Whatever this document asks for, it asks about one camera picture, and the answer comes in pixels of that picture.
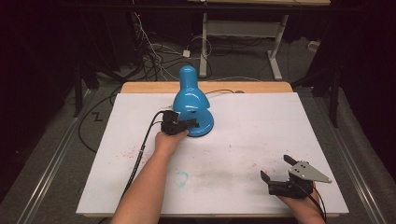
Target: dark background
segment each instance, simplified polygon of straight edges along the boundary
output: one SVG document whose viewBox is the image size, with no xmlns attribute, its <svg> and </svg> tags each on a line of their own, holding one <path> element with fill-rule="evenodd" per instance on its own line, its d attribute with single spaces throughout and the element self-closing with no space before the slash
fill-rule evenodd
<svg viewBox="0 0 396 224">
<path fill-rule="evenodd" d="M 373 148 L 395 178 L 391 155 L 396 149 L 396 31 L 391 1 L 332 1 L 332 5 L 354 7 L 365 2 L 367 11 L 357 19 L 341 17 L 329 23 L 328 18 L 318 16 L 290 16 L 284 38 L 288 42 L 302 36 L 317 40 L 325 34 L 307 75 L 315 74 L 334 57 L 340 59 L 341 87 Z M 1 3 L 1 199 L 46 125 L 65 104 L 77 61 L 90 59 L 116 71 L 120 64 L 134 60 L 136 55 L 130 53 L 134 52 L 134 33 L 127 16 L 66 12 L 50 0 Z M 201 15 L 195 13 L 141 16 L 147 31 L 182 44 L 188 44 L 201 29 Z M 328 77 L 331 72 L 309 85 L 328 87 Z"/>
</svg>

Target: lamp head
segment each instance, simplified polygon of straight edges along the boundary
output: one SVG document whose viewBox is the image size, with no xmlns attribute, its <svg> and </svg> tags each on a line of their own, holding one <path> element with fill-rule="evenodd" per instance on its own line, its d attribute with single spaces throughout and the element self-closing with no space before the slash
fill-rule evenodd
<svg viewBox="0 0 396 224">
<path fill-rule="evenodd" d="M 179 113 L 179 119 L 196 119 L 197 125 L 189 128 L 189 136 L 203 136 L 212 130 L 214 120 L 207 110 L 210 103 L 198 88 L 197 71 L 192 66 L 183 66 L 179 71 L 179 80 L 180 91 L 175 97 L 172 109 Z"/>
</svg>

